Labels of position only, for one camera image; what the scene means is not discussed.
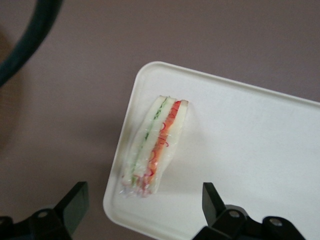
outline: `plastic tray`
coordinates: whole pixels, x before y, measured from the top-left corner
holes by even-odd
[[[177,150],[157,194],[124,198],[121,167],[157,96],[189,101]],[[308,240],[320,228],[320,103],[151,62],[137,74],[103,207],[115,223],[163,240],[189,240],[206,225],[202,184],[256,221],[280,216]]]

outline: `plastic-wrapped sandwich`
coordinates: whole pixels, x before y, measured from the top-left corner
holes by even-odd
[[[188,101],[159,96],[134,136],[124,162],[125,194],[156,193],[172,160],[186,116]]]

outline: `gray surface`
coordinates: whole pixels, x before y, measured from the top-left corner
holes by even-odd
[[[34,3],[0,1],[0,60]],[[149,239],[102,207],[138,70],[164,61],[320,102],[319,12],[319,1],[302,0],[66,0],[0,90],[0,216],[23,220],[88,181],[91,205],[75,240]]]

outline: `black clamp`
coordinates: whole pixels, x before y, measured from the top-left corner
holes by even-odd
[[[211,182],[203,183],[202,210],[208,226],[193,240],[306,240],[282,217],[267,216],[259,223],[243,208],[225,205]]]
[[[88,183],[78,182],[53,209],[15,224],[11,217],[0,216],[0,240],[71,240],[88,208]]]

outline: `dark green cable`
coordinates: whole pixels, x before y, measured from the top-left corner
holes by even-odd
[[[47,36],[63,0],[38,0],[32,19],[10,55],[0,64],[0,87],[35,53]]]

